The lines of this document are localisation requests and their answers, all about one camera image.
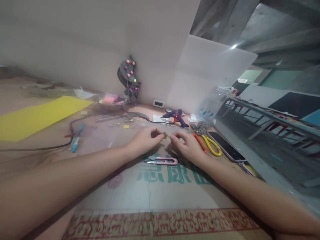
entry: forearm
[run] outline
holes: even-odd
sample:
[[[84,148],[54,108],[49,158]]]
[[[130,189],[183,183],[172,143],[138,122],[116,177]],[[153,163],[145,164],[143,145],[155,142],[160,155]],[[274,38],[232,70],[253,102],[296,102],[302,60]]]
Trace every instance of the forearm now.
[[[208,156],[196,165],[273,229],[290,234],[316,234],[319,220],[269,184]]]
[[[110,148],[40,166],[1,182],[1,236],[20,239],[134,157],[125,147]]]

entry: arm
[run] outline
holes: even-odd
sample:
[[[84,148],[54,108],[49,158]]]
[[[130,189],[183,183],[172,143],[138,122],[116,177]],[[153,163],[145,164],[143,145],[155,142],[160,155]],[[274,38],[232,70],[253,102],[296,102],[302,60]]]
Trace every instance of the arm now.
[[[1,182],[1,237],[20,239],[163,137],[156,127],[144,128],[126,146],[36,167]]]
[[[319,237],[320,221],[291,197],[269,184],[206,155],[191,134],[175,132],[173,146],[252,213],[279,233]]]

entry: smartphone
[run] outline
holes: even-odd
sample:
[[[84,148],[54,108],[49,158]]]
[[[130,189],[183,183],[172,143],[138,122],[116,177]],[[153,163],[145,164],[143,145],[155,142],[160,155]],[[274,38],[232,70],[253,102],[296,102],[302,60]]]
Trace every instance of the smartphone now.
[[[244,162],[245,157],[242,156],[230,143],[228,143],[221,135],[217,132],[208,132],[209,137],[214,140],[221,150],[227,155],[232,162]]]

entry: blackboard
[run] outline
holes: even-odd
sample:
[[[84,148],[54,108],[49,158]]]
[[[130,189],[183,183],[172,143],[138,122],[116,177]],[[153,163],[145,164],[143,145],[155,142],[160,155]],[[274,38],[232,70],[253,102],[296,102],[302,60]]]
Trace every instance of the blackboard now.
[[[272,103],[269,108],[303,118],[320,108],[320,97],[289,92]]]
[[[239,96],[249,86],[249,84],[239,83],[238,81],[236,81],[232,86],[239,90],[239,92],[237,93],[237,96]]]

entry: scissors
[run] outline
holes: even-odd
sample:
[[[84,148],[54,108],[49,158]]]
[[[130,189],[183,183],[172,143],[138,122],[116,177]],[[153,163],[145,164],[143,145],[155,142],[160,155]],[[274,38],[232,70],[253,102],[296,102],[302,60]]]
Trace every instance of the scissors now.
[[[206,149],[206,147],[203,145],[203,143],[201,142],[201,140],[200,140],[200,138],[198,137],[198,135],[201,136],[201,137],[204,139],[204,141],[206,142],[206,144],[207,144],[207,146],[208,146],[208,149],[210,150],[210,152],[211,152],[213,155],[215,155],[215,156],[217,156],[217,157],[221,156],[222,151],[221,151],[221,148],[218,146],[218,144],[216,144],[211,138],[206,137],[205,135],[201,135],[201,134],[199,133],[199,131],[198,131],[198,129],[197,129],[197,127],[196,127],[196,125],[195,125],[194,123],[190,123],[190,125],[192,126],[193,130],[197,133],[197,134],[194,133],[193,136],[194,136],[194,137],[197,139],[197,141],[199,142],[200,146],[201,146],[202,149],[203,149],[203,152],[204,152],[204,153],[207,153],[207,149]],[[215,151],[212,149],[212,147],[210,146],[210,143],[209,143],[209,142],[211,142],[211,143],[218,149],[218,152],[215,152]]]
[[[151,161],[145,161],[146,163],[151,163],[151,164],[160,164],[160,165],[177,165],[178,160],[175,158],[164,158],[164,157],[155,157],[155,156],[150,156],[148,157],[148,159],[150,159]]]

